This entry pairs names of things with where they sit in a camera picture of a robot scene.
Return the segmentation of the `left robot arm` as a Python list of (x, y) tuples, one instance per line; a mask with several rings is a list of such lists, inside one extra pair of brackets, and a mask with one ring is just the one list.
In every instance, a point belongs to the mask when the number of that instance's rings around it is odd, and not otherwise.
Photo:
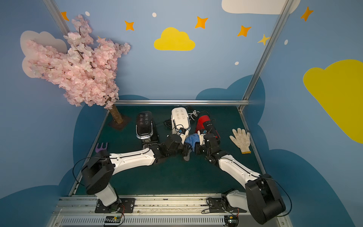
[(187, 156), (191, 149), (192, 145), (185, 142), (180, 135), (172, 134), (165, 142), (139, 151), (119, 154), (100, 151), (81, 169), (86, 193), (95, 195), (106, 207), (114, 205), (119, 201), (119, 197), (110, 184), (112, 176), (139, 166), (160, 163), (177, 154)]

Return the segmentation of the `blue microfibre cloth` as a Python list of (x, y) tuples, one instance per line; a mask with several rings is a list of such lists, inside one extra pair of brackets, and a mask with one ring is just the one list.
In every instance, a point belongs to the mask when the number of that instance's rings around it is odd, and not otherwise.
[(200, 144), (199, 134), (194, 133), (194, 134), (189, 135), (185, 139), (185, 144), (189, 144), (191, 146), (192, 152), (194, 152), (196, 144)]

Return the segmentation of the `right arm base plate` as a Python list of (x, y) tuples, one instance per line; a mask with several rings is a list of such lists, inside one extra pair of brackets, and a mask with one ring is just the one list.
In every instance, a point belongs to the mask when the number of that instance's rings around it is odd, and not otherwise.
[(237, 213), (238, 212), (238, 208), (234, 208), (232, 207), (226, 198), (212, 198), (209, 197), (206, 200), (207, 205), (208, 205), (208, 209), (207, 211), (209, 213)]

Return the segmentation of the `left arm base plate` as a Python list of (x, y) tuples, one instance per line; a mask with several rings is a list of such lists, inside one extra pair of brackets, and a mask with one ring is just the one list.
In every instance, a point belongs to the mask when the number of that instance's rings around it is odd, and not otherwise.
[(133, 213), (135, 198), (119, 198), (109, 206), (105, 206), (100, 199), (97, 200), (95, 213)]

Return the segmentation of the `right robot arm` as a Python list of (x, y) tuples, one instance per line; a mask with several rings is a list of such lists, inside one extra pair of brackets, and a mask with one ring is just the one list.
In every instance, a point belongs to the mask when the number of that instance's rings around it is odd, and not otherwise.
[(207, 199), (210, 211), (230, 214), (246, 211), (261, 225), (286, 211), (276, 181), (268, 174), (250, 170), (221, 150), (215, 135), (200, 136), (195, 151), (204, 152), (210, 163), (228, 173), (245, 189), (244, 192), (229, 190), (220, 199)]

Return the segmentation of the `black coffee machine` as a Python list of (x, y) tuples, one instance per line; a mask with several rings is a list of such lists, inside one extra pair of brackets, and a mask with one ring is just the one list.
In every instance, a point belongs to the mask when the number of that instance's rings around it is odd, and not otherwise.
[(159, 143), (156, 124), (150, 111), (140, 112), (137, 115), (136, 136), (141, 140), (143, 149)]

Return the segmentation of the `red coffee machine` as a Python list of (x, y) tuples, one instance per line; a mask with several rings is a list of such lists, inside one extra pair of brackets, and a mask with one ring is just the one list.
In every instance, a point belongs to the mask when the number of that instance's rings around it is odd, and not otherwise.
[(195, 132), (199, 132), (200, 134), (213, 134), (217, 142), (220, 143), (219, 133), (208, 115), (202, 115), (198, 118)]

